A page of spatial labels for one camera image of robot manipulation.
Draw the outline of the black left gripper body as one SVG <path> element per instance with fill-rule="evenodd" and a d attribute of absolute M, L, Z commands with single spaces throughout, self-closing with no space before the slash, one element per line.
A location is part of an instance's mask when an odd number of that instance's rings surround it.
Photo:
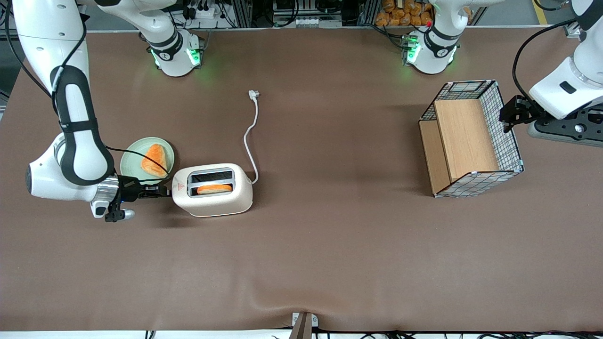
<path fill-rule="evenodd" d="M 511 99 L 511 125 L 529 124 L 543 118 L 543 109 L 534 100 L 515 95 Z"/>

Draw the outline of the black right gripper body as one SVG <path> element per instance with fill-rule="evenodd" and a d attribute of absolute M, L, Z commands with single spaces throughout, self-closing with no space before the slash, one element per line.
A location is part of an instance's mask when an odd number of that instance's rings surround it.
<path fill-rule="evenodd" d="M 118 182 L 119 202 L 135 202 L 140 197 L 143 187 L 138 178 L 118 175 Z"/>

